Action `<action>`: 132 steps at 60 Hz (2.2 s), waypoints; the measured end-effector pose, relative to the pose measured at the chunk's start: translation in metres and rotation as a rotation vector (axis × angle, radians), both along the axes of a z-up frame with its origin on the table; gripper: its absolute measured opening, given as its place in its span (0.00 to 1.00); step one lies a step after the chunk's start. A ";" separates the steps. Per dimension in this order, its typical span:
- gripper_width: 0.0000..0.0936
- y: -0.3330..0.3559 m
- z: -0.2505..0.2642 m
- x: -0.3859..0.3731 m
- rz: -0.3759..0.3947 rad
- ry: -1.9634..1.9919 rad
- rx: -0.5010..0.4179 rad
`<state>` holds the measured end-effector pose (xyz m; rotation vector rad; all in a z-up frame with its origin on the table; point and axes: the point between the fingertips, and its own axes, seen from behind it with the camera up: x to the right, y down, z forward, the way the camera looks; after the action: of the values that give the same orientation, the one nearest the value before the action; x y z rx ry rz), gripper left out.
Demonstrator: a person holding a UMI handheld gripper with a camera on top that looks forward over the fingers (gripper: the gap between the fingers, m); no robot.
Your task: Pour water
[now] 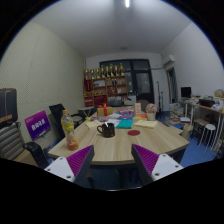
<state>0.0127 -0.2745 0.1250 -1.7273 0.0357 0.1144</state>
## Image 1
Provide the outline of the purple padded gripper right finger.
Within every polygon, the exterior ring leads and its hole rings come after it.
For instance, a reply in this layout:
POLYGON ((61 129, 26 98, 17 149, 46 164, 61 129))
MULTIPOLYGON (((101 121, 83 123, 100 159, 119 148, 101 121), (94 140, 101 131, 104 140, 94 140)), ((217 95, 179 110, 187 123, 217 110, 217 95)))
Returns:
POLYGON ((182 166, 168 154, 158 155, 136 144, 132 145, 131 153, 143 185, 147 185, 182 169, 182 166))

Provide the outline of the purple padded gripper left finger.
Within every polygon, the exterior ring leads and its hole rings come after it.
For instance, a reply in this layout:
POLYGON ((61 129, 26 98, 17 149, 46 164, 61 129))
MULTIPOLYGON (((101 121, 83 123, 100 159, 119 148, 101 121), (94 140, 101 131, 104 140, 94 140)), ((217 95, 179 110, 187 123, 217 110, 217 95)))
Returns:
POLYGON ((45 171, 77 185, 80 185, 87 179, 90 186, 93 187, 93 179, 87 176, 93 157, 94 146, 90 145, 67 158, 58 157, 53 163, 45 168, 45 171))

